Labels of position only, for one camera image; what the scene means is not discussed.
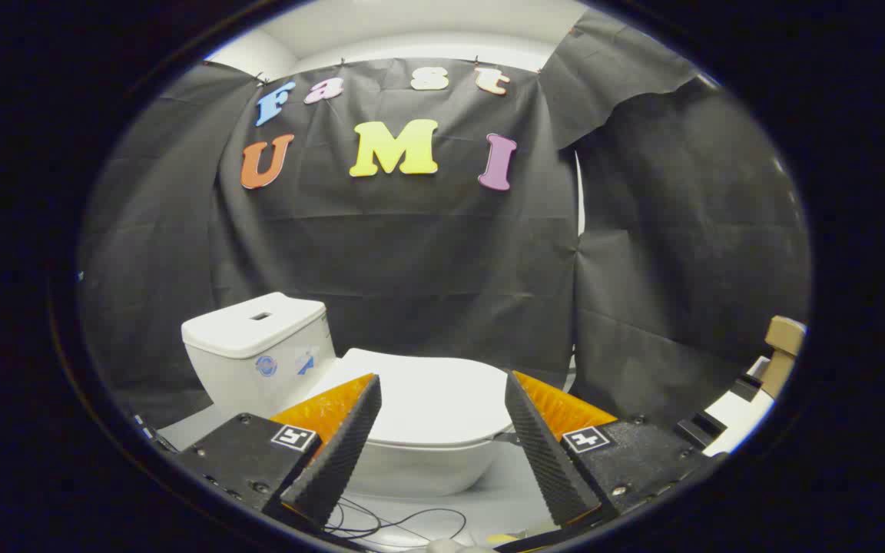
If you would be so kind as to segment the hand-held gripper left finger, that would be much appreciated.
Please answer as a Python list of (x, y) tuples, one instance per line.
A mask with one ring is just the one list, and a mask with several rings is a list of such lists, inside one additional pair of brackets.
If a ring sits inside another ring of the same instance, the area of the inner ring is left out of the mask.
[(239, 413), (176, 455), (242, 506), (301, 531), (323, 531), (382, 407), (364, 374), (271, 418)]

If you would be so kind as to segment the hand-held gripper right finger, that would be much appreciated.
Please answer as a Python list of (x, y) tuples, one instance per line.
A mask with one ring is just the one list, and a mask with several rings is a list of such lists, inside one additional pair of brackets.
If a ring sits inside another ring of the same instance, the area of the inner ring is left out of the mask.
[(505, 408), (563, 531), (624, 517), (709, 476), (724, 459), (707, 455), (691, 433), (614, 416), (517, 371), (507, 374)]

